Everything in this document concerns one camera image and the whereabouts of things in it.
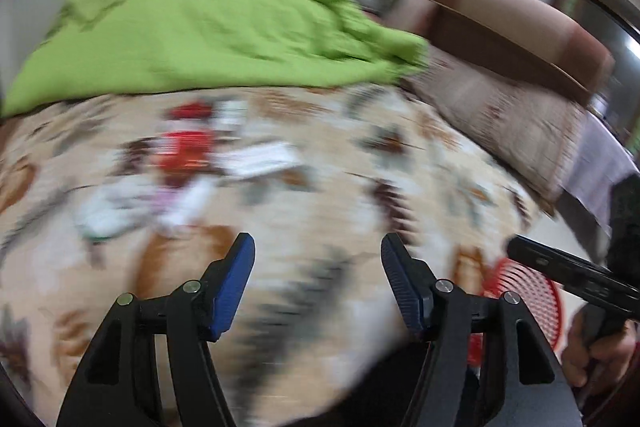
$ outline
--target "blue gripper pad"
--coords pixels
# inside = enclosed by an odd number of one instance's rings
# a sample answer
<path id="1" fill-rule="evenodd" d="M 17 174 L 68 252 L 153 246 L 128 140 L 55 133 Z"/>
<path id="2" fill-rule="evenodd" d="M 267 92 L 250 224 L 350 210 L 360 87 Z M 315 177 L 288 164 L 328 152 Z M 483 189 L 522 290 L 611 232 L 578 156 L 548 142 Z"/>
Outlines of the blue gripper pad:
<path id="1" fill-rule="evenodd" d="M 430 289 L 435 282 L 433 273 L 426 263 L 409 255 L 395 233 L 388 233 L 382 239 L 380 257 L 404 324 L 413 334 L 420 335 L 427 326 L 424 319 L 433 308 Z"/>
<path id="2" fill-rule="evenodd" d="M 254 260 L 254 238 L 248 233 L 239 233 L 226 257 L 222 261 L 212 263 L 223 263 L 222 268 L 225 270 L 224 279 L 222 283 L 218 280 L 218 291 L 214 292 L 213 298 L 210 329 L 214 341 L 231 327 L 249 274 L 254 267 Z"/>

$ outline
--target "green blanket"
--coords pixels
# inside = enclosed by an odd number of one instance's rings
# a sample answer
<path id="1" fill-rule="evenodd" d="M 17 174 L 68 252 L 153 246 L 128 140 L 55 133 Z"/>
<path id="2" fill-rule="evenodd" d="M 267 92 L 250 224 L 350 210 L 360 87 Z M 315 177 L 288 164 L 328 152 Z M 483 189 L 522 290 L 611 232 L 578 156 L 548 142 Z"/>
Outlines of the green blanket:
<path id="1" fill-rule="evenodd" d="M 65 0 L 2 115 L 105 93 L 391 82 L 425 46 L 352 0 Z"/>

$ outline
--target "person's arm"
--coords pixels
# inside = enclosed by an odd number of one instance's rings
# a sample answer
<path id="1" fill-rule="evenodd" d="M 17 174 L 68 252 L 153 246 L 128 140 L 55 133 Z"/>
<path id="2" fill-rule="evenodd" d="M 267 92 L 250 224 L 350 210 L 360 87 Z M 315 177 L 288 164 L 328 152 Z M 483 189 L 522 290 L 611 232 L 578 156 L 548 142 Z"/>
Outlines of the person's arm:
<path id="1" fill-rule="evenodd" d="M 587 349 L 582 341 L 582 313 L 575 315 L 562 352 L 562 369 L 576 392 L 587 383 L 590 359 L 606 364 L 593 396 L 584 407 L 585 425 L 622 427 L 640 414 L 640 349 L 636 325 L 629 321 L 617 335 L 600 339 Z"/>

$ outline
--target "metal screw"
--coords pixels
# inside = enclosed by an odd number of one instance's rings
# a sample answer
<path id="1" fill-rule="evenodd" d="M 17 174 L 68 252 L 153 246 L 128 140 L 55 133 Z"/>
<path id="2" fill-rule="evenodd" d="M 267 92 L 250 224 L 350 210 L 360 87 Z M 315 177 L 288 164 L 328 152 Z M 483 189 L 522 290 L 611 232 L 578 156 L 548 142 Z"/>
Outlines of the metal screw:
<path id="1" fill-rule="evenodd" d="M 436 290 L 442 293 L 451 293 L 453 291 L 453 283 L 449 279 L 438 279 L 436 281 Z"/>
<path id="2" fill-rule="evenodd" d="M 187 281 L 182 285 L 185 293 L 196 293 L 200 289 L 200 281 Z"/>
<path id="3" fill-rule="evenodd" d="M 128 306 L 133 302 L 133 295 L 131 295 L 130 293 L 123 293 L 122 295 L 118 296 L 116 302 L 120 306 Z"/>
<path id="4" fill-rule="evenodd" d="M 509 304 L 520 304 L 520 296 L 516 292 L 505 292 L 502 296 Z"/>

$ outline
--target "red object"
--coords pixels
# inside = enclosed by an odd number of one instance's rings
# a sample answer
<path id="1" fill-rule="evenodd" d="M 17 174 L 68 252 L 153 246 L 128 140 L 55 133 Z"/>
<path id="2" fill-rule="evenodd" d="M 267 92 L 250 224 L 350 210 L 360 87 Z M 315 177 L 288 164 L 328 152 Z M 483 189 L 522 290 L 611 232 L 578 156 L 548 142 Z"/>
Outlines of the red object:
<path id="1" fill-rule="evenodd" d="M 213 143 L 211 131 L 164 133 L 158 150 L 158 166 L 164 171 L 202 169 Z"/>
<path id="2" fill-rule="evenodd" d="M 174 107 L 169 111 L 169 118 L 174 120 L 204 120 L 211 118 L 213 109 L 204 102 L 192 102 Z"/>
<path id="3" fill-rule="evenodd" d="M 556 284 L 542 275 L 511 259 L 500 259 L 492 275 L 482 284 L 485 297 L 498 298 L 506 291 L 514 291 L 524 303 L 545 334 L 551 348 L 556 350 L 562 333 L 562 301 Z M 469 339 L 469 365 L 482 363 L 482 333 Z"/>

